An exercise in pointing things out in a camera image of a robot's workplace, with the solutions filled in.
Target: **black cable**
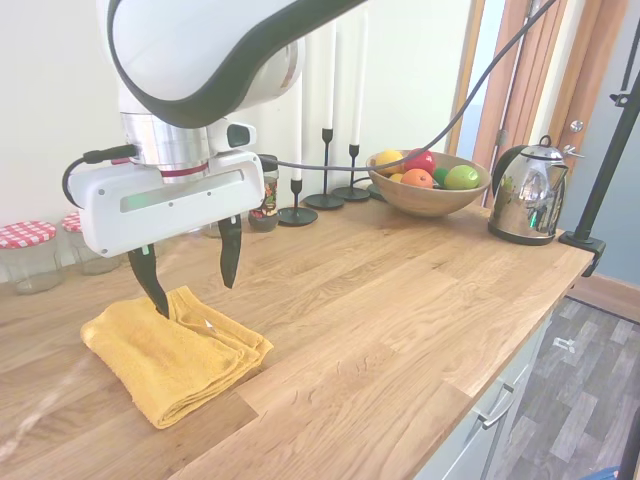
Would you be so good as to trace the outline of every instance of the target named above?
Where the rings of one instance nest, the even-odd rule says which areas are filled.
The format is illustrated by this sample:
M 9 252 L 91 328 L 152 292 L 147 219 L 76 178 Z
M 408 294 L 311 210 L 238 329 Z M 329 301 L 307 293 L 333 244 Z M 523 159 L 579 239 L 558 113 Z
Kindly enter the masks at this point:
M 415 158 L 415 157 L 417 157 L 419 155 L 422 155 L 424 152 L 426 152 L 431 147 L 433 147 L 436 143 L 438 143 L 440 140 L 442 140 L 447 135 L 447 133 L 449 133 L 449 131 L 453 128 L 453 126 L 456 123 L 458 123 L 458 120 L 460 120 L 460 118 L 464 114 L 465 110 L 467 109 L 467 107 L 469 106 L 469 104 L 471 103 L 473 98 L 476 96 L 476 93 L 478 93 L 478 90 L 480 90 L 480 87 L 482 86 L 484 81 L 487 79 L 487 77 L 489 76 L 491 71 L 498 64 L 498 62 L 500 60 L 502 60 L 502 57 L 504 57 L 507 54 L 507 52 L 509 52 L 511 47 L 513 47 L 516 43 L 518 43 L 520 38 L 525 33 L 527 33 L 527 31 L 529 31 L 529 29 L 535 25 L 535 23 L 540 19 L 540 17 L 542 17 L 547 12 L 547 10 L 549 10 L 553 6 L 553 4 L 556 3 L 556 2 L 557 2 L 557 0 L 549 0 L 542 7 L 540 7 L 540 10 L 538 10 L 536 12 L 536 14 L 533 15 L 529 19 L 529 21 L 527 23 L 525 23 L 524 26 L 520 30 L 518 30 L 518 33 L 516 33 L 511 40 L 509 40 L 509 42 L 502 48 L 502 50 L 500 50 L 500 52 L 494 57 L 494 59 L 491 61 L 491 63 L 485 69 L 485 71 L 482 72 L 482 75 L 480 76 L 480 78 L 478 79 L 476 84 L 474 85 L 473 89 L 471 90 L 471 93 L 469 94 L 469 96 L 467 97 L 465 102 L 460 107 L 460 110 L 458 110 L 456 112 L 456 114 L 453 116 L 453 118 L 451 119 L 449 124 L 444 128 L 444 130 L 442 130 L 438 135 L 436 135 L 436 137 L 433 140 L 431 140 L 427 145 L 425 145 L 424 147 L 422 147 L 420 149 L 414 150 L 412 153 L 410 153 L 406 157 L 404 157 L 404 158 L 402 158 L 400 160 L 397 160 L 395 162 L 387 163 L 385 165 L 379 165 L 379 166 L 375 166 L 374 165 L 374 166 L 370 166 L 370 167 L 341 167 L 341 166 L 327 166 L 327 167 L 325 167 L 324 165 L 301 165 L 301 164 L 298 164 L 298 163 L 282 162 L 280 160 L 273 160 L 273 159 L 267 159 L 265 161 L 268 162 L 268 163 L 275 163 L 276 165 L 280 165 L 282 167 L 299 168 L 301 170 L 316 170 L 316 171 L 317 170 L 320 170 L 320 171 L 333 170 L 333 171 L 339 171 L 339 172 L 369 172 L 371 170 L 381 170 L 383 168 L 389 168 L 389 167 L 394 167 L 396 165 L 402 165 L 403 163 L 408 162 L 409 160 L 411 160 L 411 159 L 413 159 L 413 158 Z
M 74 160 L 62 174 L 62 192 L 69 202 L 78 208 L 82 208 L 73 199 L 73 195 L 69 191 L 69 177 L 73 171 L 81 164 L 94 165 L 96 163 L 105 162 L 107 160 L 116 160 L 118 158 L 135 157 L 138 155 L 138 149 L 135 145 L 120 145 L 118 147 L 107 148 L 106 150 L 93 150 L 85 153 L 82 158 Z
M 67 200 L 69 200 L 69 203 L 75 205 L 78 208 L 82 207 L 76 203 L 76 201 L 73 199 L 73 196 L 71 195 L 71 192 L 69 191 L 69 177 L 71 176 L 71 172 L 73 172 L 73 170 L 78 167 L 78 165 L 81 165 L 83 163 L 84 158 L 74 160 L 73 163 L 69 165 L 62 174 L 62 192 L 64 193 L 64 196 L 67 197 Z

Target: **white candle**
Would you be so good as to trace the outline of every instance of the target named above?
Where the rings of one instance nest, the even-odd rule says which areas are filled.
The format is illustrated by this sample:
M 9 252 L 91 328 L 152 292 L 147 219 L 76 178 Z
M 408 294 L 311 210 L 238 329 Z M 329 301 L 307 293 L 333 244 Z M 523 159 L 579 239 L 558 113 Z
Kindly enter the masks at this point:
M 360 48 L 356 70 L 356 91 L 354 92 L 353 122 L 351 124 L 351 145 L 360 145 L 360 125 L 362 124 L 362 104 L 364 102 L 364 80 L 367 73 L 367 47 L 369 44 L 369 7 L 362 9 L 360 27 Z
M 324 121 L 324 128 L 332 129 L 333 128 L 333 96 L 335 90 L 335 76 L 336 76 L 336 43 L 338 37 L 338 24 L 336 21 L 332 21 L 329 24 L 329 41 L 327 44 L 329 45 L 329 55 L 328 55 L 328 64 L 326 68 L 327 78 L 326 78 L 326 118 Z
M 293 163 L 302 165 L 302 75 L 293 86 L 295 111 L 293 114 Z M 294 168 L 291 172 L 292 180 L 302 180 L 302 169 Z

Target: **stainless steel kettle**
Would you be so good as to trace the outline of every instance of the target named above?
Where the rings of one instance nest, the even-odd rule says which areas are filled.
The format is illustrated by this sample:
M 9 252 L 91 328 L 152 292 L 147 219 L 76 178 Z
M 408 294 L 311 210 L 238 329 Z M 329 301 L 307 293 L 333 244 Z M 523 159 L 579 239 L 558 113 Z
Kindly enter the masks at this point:
M 546 245 L 556 235 L 569 167 L 545 135 L 539 145 L 505 152 L 493 173 L 489 231 L 523 245 Z

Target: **folded towel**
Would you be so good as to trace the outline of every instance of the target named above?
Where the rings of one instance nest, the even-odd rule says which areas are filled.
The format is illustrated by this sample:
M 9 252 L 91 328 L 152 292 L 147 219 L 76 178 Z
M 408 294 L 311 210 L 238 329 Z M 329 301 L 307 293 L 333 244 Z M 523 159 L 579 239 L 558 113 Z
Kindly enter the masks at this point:
M 273 345 L 204 305 L 187 288 L 117 302 L 82 327 L 82 340 L 116 374 L 156 428 L 166 428 L 262 363 Z

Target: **red checkered lid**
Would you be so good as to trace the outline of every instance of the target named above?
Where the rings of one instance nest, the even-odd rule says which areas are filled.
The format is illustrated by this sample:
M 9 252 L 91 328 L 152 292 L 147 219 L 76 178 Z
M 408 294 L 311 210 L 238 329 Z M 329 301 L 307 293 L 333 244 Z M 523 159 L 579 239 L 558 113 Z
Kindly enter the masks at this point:
M 0 227 L 0 248 L 33 247 L 56 236 L 56 227 L 48 222 L 19 222 Z
M 62 227 L 67 232 L 82 232 L 82 225 L 80 225 L 80 214 L 78 212 L 70 213 L 64 220 L 62 220 Z

